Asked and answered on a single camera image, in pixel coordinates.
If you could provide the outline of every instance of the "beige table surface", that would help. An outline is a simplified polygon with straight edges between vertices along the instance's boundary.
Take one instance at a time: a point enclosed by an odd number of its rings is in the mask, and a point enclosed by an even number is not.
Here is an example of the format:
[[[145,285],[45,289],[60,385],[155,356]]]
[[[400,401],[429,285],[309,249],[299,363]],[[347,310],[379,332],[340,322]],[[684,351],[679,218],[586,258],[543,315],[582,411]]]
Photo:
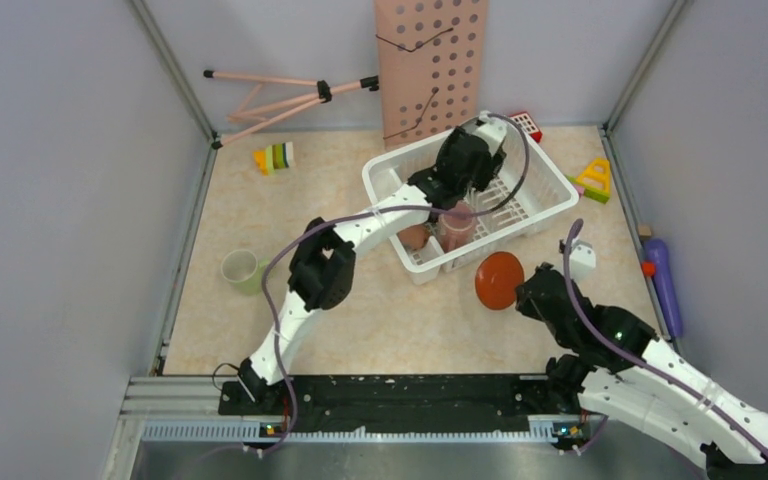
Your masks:
[[[252,151],[292,141],[297,166],[264,177]],[[541,146],[567,174],[604,156],[596,127],[544,129]],[[317,216],[335,218],[369,206],[361,168],[384,152],[379,131],[256,134],[222,148],[197,232],[181,296],[166,374],[209,374],[219,362],[239,364],[263,341],[271,317],[263,295],[246,297],[222,279],[229,251],[272,256]],[[533,237],[504,250],[517,255],[526,278],[543,261],[560,264],[558,240],[572,221],[585,221],[597,268],[581,282],[594,303],[619,305],[657,329],[655,313],[619,199],[603,205],[582,198]],[[289,278],[288,255],[270,277],[280,309]],[[389,242],[356,266],[354,287],[321,316],[290,369],[296,374],[534,373],[563,353],[546,327],[513,308],[493,312],[475,296],[478,263],[411,283]]]

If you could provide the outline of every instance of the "pink cup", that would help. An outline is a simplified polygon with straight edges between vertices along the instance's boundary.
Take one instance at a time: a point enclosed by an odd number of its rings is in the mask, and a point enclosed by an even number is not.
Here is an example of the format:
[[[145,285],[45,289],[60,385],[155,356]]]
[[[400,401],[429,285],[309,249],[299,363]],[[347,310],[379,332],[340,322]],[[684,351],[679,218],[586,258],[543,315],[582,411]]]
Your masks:
[[[472,213],[472,209],[464,201],[460,201],[450,212]],[[444,252],[462,247],[472,240],[478,220],[475,217],[458,217],[455,215],[440,215],[437,224],[440,226],[440,246]]]

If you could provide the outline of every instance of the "cup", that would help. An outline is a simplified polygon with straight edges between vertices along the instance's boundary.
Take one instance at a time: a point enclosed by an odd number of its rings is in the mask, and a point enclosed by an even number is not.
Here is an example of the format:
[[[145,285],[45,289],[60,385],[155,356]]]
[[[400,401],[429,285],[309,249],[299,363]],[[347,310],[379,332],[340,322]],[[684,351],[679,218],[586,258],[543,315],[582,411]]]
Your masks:
[[[472,213],[472,209],[461,200],[450,212]],[[459,217],[455,215],[440,215],[437,220],[440,227],[440,246],[448,253],[460,248],[472,240],[478,220],[475,217]]]
[[[219,270],[232,287],[246,295],[255,295],[261,291],[260,280],[268,264],[269,259],[258,261],[250,250],[240,249],[225,255]]]

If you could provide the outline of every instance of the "red object with white dots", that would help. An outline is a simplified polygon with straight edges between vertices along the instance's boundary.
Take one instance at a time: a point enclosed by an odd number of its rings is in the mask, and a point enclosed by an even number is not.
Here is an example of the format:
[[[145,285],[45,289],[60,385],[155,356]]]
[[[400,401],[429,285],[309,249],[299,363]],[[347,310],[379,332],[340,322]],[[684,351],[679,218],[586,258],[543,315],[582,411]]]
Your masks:
[[[511,120],[515,121],[517,125],[521,126],[522,129],[525,130],[525,133],[531,135],[531,138],[533,138],[535,142],[540,143],[540,139],[543,138],[543,132],[528,112],[523,110],[522,112],[508,116]]]

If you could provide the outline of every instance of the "pink tripod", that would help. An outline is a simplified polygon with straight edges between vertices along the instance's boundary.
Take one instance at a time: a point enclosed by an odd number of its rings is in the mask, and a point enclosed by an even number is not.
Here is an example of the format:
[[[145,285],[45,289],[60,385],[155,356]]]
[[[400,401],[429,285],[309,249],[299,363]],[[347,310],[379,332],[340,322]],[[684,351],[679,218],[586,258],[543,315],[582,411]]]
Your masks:
[[[229,143],[239,140],[248,134],[262,130],[270,125],[274,125],[282,120],[285,120],[293,115],[303,112],[309,108],[315,107],[321,103],[328,103],[331,98],[338,93],[351,92],[353,90],[360,90],[362,88],[368,88],[370,92],[378,90],[378,76],[366,77],[354,82],[344,83],[336,87],[329,87],[325,80],[299,80],[295,78],[281,78],[281,77],[264,77],[260,75],[248,75],[244,73],[228,73],[228,72],[214,72],[213,70],[204,71],[205,78],[220,78],[225,80],[243,80],[249,82],[257,82],[251,92],[243,99],[243,103],[233,113],[228,115],[228,121],[231,123],[247,123],[251,121],[259,122],[256,125],[243,130],[242,132],[229,135],[221,140],[213,142],[212,147],[219,149]],[[283,83],[285,85],[302,85],[307,87],[316,87],[316,93],[308,93],[306,95],[299,95],[295,98],[288,100],[282,100],[280,102],[274,102],[260,107],[249,108],[249,103],[254,99],[257,93],[267,83]],[[273,112],[275,110],[287,109],[283,112],[273,116],[265,117],[264,113]]]

